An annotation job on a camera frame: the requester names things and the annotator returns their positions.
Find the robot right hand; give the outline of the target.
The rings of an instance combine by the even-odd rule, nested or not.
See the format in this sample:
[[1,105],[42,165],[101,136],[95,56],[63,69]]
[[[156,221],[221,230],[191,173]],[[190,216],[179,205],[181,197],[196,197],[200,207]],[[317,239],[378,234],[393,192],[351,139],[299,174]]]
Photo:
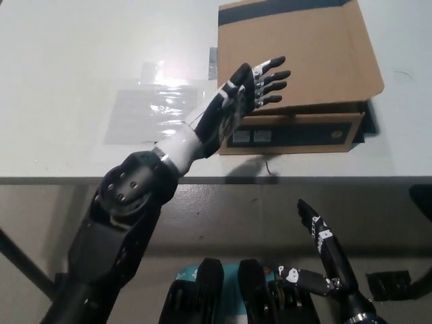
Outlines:
[[308,203],[297,202],[303,226],[311,235],[325,274],[306,269],[276,265],[272,270],[290,285],[318,296],[345,298],[359,293],[358,281],[336,235],[324,218]]

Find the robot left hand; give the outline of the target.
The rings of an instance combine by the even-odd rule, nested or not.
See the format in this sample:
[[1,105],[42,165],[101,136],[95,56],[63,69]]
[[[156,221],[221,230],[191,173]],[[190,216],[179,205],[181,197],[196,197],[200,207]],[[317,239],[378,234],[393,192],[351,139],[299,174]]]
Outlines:
[[208,158],[216,153],[222,143],[230,137],[240,122],[254,110],[269,103],[282,100],[280,94],[272,92],[284,89],[290,70],[275,72],[269,70],[285,63],[284,56],[269,59],[252,67],[243,63],[222,86],[198,117],[193,119],[191,128],[199,139],[197,159]]

